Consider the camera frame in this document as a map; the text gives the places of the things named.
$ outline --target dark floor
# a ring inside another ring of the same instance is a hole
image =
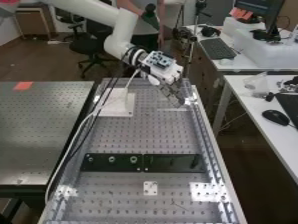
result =
[[[22,41],[0,48],[0,81],[81,80],[76,62],[84,59],[69,51],[67,44]],[[119,68],[117,63],[109,64],[112,72]],[[107,76],[97,66],[87,80],[100,82]],[[234,102],[226,120],[242,113]],[[248,116],[221,132],[218,144],[249,223],[298,224],[298,187]],[[23,205],[14,221],[34,224],[38,217]]]

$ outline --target small metal block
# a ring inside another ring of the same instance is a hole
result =
[[[156,181],[144,182],[144,195],[145,196],[157,196],[159,195],[159,184]]]

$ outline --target metal bracket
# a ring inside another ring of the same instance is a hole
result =
[[[144,155],[144,171],[149,173],[204,173],[200,154]]]
[[[85,155],[83,172],[141,172],[141,154],[95,154]]]

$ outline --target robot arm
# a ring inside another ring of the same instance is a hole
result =
[[[175,58],[152,52],[131,44],[139,16],[127,9],[117,9],[99,0],[40,0],[73,14],[77,14],[99,23],[113,27],[113,34],[105,40],[105,51],[129,65],[139,67],[143,76],[160,88],[164,95],[179,107],[184,104],[180,93],[183,67]],[[20,0],[0,2],[0,17],[14,14]]]

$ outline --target mounting hole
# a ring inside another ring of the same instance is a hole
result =
[[[131,163],[132,163],[132,164],[136,164],[136,163],[137,163],[137,156],[132,156],[132,157],[131,157]]]
[[[116,158],[113,156],[109,157],[109,163],[115,163]]]

